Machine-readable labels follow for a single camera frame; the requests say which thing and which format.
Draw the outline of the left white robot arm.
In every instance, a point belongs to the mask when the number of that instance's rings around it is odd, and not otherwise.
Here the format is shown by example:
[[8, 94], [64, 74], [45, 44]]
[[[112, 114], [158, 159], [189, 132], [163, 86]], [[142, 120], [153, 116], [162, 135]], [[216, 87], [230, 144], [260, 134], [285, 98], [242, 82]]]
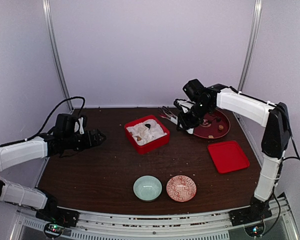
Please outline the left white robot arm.
[[[107, 137], [97, 128], [86, 130], [87, 117], [60, 113], [46, 133], [0, 145], [0, 172], [28, 161], [62, 155], [66, 150], [81, 152], [100, 146]], [[57, 201], [48, 193], [0, 177], [0, 202], [41, 210], [51, 222], [62, 218]]]

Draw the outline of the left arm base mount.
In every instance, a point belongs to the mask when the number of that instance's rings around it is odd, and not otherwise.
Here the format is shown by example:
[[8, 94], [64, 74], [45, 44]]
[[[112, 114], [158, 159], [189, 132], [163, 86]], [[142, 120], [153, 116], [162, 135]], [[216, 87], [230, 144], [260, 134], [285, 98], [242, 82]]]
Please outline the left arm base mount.
[[58, 206], [45, 206], [43, 209], [31, 208], [36, 212], [35, 217], [46, 221], [43, 233], [49, 239], [59, 238], [65, 229], [76, 227], [80, 213], [75, 210]]

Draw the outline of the red square box lid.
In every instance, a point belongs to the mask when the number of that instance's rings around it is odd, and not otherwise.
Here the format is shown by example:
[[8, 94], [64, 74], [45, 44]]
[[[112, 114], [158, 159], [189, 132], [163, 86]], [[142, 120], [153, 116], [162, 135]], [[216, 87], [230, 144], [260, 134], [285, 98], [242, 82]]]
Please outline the red square box lid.
[[219, 174], [247, 169], [250, 166], [246, 154], [234, 140], [209, 144], [207, 149]]

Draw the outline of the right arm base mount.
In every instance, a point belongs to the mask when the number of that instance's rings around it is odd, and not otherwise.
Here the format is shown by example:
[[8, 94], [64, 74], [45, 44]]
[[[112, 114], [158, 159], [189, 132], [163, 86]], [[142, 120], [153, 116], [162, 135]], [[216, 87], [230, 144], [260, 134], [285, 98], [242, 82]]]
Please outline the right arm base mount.
[[228, 214], [231, 225], [244, 227], [245, 233], [252, 238], [264, 235], [266, 232], [265, 220], [273, 215], [268, 206], [261, 212], [249, 206], [231, 210]]

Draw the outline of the white handled serving tongs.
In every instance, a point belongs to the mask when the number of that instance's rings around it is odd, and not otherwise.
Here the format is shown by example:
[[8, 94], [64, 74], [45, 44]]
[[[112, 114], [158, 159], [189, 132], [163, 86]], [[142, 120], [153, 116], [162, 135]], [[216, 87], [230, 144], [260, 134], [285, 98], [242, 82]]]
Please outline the white handled serving tongs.
[[178, 116], [174, 114], [167, 106], [162, 106], [158, 108], [159, 116], [163, 119], [167, 119], [170, 122], [177, 125], [178, 123]]

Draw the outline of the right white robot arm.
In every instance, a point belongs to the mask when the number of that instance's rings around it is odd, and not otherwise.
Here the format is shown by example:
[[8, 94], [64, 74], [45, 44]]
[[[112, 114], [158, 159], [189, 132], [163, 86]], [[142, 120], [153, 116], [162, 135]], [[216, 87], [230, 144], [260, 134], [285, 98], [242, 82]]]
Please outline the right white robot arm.
[[232, 86], [218, 83], [205, 87], [198, 79], [188, 81], [182, 90], [187, 98], [177, 98], [173, 102], [179, 111], [176, 119], [178, 130], [193, 134], [194, 129], [203, 123], [204, 116], [215, 109], [231, 111], [264, 128], [261, 141], [263, 162], [253, 195], [257, 202], [246, 210], [249, 220], [258, 220], [266, 212], [262, 202], [269, 200], [280, 179], [280, 168], [291, 139], [287, 106], [282, 102], [275, 104], [258, 100]]

